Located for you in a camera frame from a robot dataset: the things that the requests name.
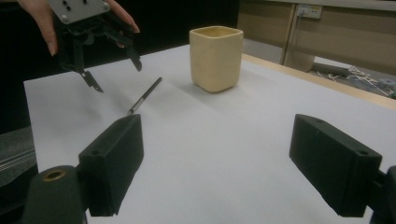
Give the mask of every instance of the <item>cup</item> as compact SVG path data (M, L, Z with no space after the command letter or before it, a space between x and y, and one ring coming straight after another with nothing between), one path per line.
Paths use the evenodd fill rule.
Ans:
M244 33L224 26L190 31L192 82L209 92L224 91L239 80Z

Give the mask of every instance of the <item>desk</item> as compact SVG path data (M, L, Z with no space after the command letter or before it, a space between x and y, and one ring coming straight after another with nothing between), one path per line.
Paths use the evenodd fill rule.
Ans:
M74 73L24 83L43 171L77 165L78 153L163 77L138 110L145 158L120 213L90 223L369 222L369 209L364 219L337 216L290 160L294 115L363 142L387 171L396 163L394 101L247 55L235 87L208 93L191 82L188 46L142 63L140 73L130 61L90 68L105 93Z

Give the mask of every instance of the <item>human hand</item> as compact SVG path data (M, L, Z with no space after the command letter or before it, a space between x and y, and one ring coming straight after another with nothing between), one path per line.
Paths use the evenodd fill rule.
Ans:
M106 2L110 5L114 14L126 23L130 24L136 33L140 32L139 27L134 22L132 16L115 0L106 0ZM47 3L47 0L18 0L18 3L35 19L35 22L48 45L49 53L52 56L55 55L58 52L58 41L53 27L53 11Z

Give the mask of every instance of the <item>pen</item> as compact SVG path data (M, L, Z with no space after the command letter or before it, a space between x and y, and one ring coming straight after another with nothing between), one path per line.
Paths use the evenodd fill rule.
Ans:
M134 103L134 105L131 107L131 109L129 109L128 111L128 115L132 115L137 108L139 108L140 105L142 105L142 103L146 100L146 98L148 98L149 94L154 90L154 88L156 88L158 86L158 84L163 80L162 77L159 77L154 84L152 84L150 86L150 88L148 88L148 90L139 98L139 100Z

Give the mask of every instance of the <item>power outlet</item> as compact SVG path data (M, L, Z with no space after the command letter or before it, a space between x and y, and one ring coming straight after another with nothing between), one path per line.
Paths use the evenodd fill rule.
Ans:
M321 6L303 5L299 4L297 6L297 16L320 19L322 12Z

